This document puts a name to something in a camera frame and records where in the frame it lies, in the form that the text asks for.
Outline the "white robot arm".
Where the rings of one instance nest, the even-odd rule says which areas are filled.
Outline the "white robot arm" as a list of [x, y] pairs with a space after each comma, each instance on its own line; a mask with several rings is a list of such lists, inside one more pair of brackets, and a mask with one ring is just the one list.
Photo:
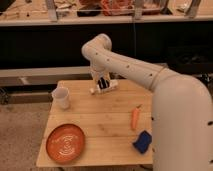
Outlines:
[[193, 76], [112, 51], [99, 34], [82, 46], [92, 75], [116, 72], [153, 93], [153, 171], [213, 171], [213, 99]]

